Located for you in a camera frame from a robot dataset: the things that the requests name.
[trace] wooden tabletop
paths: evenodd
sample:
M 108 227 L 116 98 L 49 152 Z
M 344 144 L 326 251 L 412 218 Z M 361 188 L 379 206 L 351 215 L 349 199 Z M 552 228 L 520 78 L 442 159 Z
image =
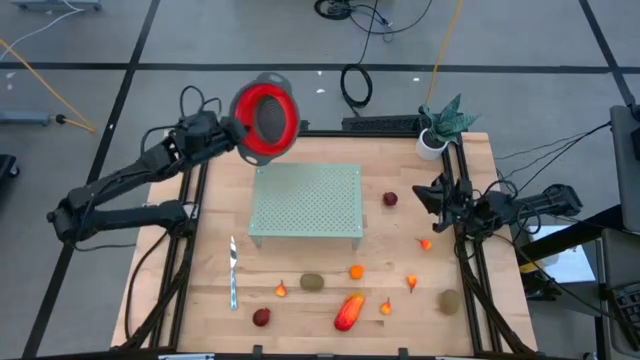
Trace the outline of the wooden tabletop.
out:
M 466 133 L 463 138 L 473 186 L 484 190 L 496 178 L 488 136 Z M 427 213 L 411 191 L 412 185 L 430 184 L 442 172 L 442 161 L 421 160 L 414 147 L 412 139 L 300 138 L 277 159 L 362 166 L 364 237 L 357 251 L 351 250 L 350 241 L 342 239 L 267 239 L 257 249 L 247 235 L 255 169 L 236 154 L 213 159 L 178 350 L 248 353 L 253 345 L 260 344 L 265 353 L 281 354 L 383 355 L 397 354 L 399 347 L 407 347 L 411 355 L 472 355 L 464 305 L 453 316 L 442 314 L 437 305 L 438 294 L 446 289 L 462 294 L 453 231 L 450 228 L 435 234 L 431 223 L 437 218 Z M 454 151 L 452 159 L 457 169 Z M 154 184 L 149 202 L 177 198 L 180 180 L 176 176 Z M 399 197 L 393 208 L 382 204 L 382 194 L 387 191 Z M 162 229 L 157 227 L 140 230 L 131 269 L 161 234 Z M 501 229 L 500 234 L 509 237 L 508 229 Z M 238 247 L 237 311 L 229 306 L 231 235 Z M 432 240 L 428 252 L 420 249 L 418 237 Z M 132 300 L 133 329 L 157 300 L 167 244 L 165 241 L 146 260 L 138 274 Z M 513 248 L 491 238 L 484 249 L 498 310 L 524 343 L 535 349 Z M 349 267 L 354 264 L 364 267 L 363 279 L 349 278 Z M 321 274 L 325 288 L 319 293 L 302 290 L 299 278 L 305 272 Z M 418 278 L 413 293 L 406 284 L 410 274 Z M 274 295 L 281 280 L 288 290 L 284 298 Z M 355 291 L 366 296 L 360 318 L 350 331 L 339 332 L 333 320 L 345 297 Z M 385 316 L 379 307 L 387 298 L 393 310 Z M 254 311 L 264 307 L 271 310 L 271 320 L 258 328 L 251 318 Z M 477 308 L 483 346 L 490 349 L 485 315 L 479 304 Z M 114 345 L 124 342 L 123 309 L 113 335 Z M 162 343 L 167 342 L 172 315 L 171 309 L 165 314 Z

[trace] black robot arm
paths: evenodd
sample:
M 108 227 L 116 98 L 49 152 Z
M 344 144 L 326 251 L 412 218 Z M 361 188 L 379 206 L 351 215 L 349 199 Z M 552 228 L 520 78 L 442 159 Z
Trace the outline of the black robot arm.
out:
M 246 134 L 234 122 L 218 123 L 211 111 L 181 119 L 159 144 L 131 165 L 75 188 L 47 214 L 58 239 L 66 244 L 86 240 L 104 230 L 159 225 L 170 233 L 188 231 L 189 215 L 177 200 L 157 206 L 98 211 L 94 208 L 134 188 L 171 178 L 233 148 Z
M 431 186 L 414 185 L 413 192 L 429 213 L 440 216 L 440 221 L 433 224 L 435 232 L 459 224 L 464 227 L 467 237 L 479 241 L 504 225 L 545 214 L 575 216 L 582 208 L 578 195 L 568 185 L 551 185 L 541 194 L 518 199 L 488 190 L 474 200 L 471 181 L 459 179 L 453 189 L 448 184 L 450 182 L 442 174 Z

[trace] white flower pot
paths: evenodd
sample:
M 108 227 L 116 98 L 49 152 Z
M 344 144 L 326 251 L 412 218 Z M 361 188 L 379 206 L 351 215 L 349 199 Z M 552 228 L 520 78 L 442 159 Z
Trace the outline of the white flower pot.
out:
M 418 141 L 416 141 L 416 154 L 424 160 L 435 160 L 442 155 L 442 152 L 446 149 L 447 145 L 449 145 L 449 142 L 444 143 L 439 149 L 429 147 L 429 145 L 422 141 L 422 138 L 428 130 L 429 129 L 424 129 L 420 133 L 420 137 L 418 137 Z

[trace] toy fruit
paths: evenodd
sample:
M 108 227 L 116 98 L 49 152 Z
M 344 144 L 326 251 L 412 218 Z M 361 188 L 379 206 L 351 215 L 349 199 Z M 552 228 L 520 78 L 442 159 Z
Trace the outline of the toy fruit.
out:
M 333 321 L 333 326 L 340 331 L 347 331 L 351 329 L 353 324 L 358 320 L 360 315 L 360 309 L 364 304 L 364 295 L 360 293 L 353 293 L 344 300 L 336 319 Z
M 380 305 L 380 313 L 382 313 L 382 315 L 391 314 L 391 301 L 389 301 L 389 298 L 387 298 L 387 302 Z
M 398 202 L 398 195 L 393 192 L 384 193 L 384 195 L 382 195 L 382 202 L 387 206 L 393 206 Z
M 416 239 L 418 240 L 418 242 L 420 242 L 420 247 L 422 248 L 422 250 L 424 251 L 428 251 L 429 249 L 431 249 L 431 241 L 427 240 L 427 239 Z
M 269 322 L 271 310 L 264 308 L 258 309 L 253 313 L 253 323 L 255 326 L 265 326 Z
M 413 288 L 418 283 L 418 278 L 415 275 L 407 276 L 407 283 L 409 284 L 409 292 L 413 293 Z
M 300 277 L 300 287 L 307 291 L 320 291 L 324 287 L 324 279 L 318 274 L 304 274 Z
M 354 280 L 362 279 L 362 275 L 364 275 L 364 268 L 361 265 L 353 265 L 349 269 L 349 276 Z
M 460 307 L 460 294 L 455 290 L 445 290 L 440 293 L 438 304 L 440 305 L 440 311 L 447 315 L 453 315 Z
M 282 280 L 280 280 L 280 285 L 278 285 L 278 287 L 276 288 L 275 293 L 280 297 L 287 295 L 287 289 L 284 287 L 284 283 L 282 282 Z

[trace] knife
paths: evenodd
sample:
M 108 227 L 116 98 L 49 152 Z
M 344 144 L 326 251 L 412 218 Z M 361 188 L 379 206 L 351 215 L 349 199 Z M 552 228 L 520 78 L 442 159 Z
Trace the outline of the knife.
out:
M 231 256 L 229 263 L 231 268 L 231 310 L 238 310 L 238 296 L 236 294 L 236 263 L 238 262 L 238 252 L 236 251 L 236 240 L 231 236 Z

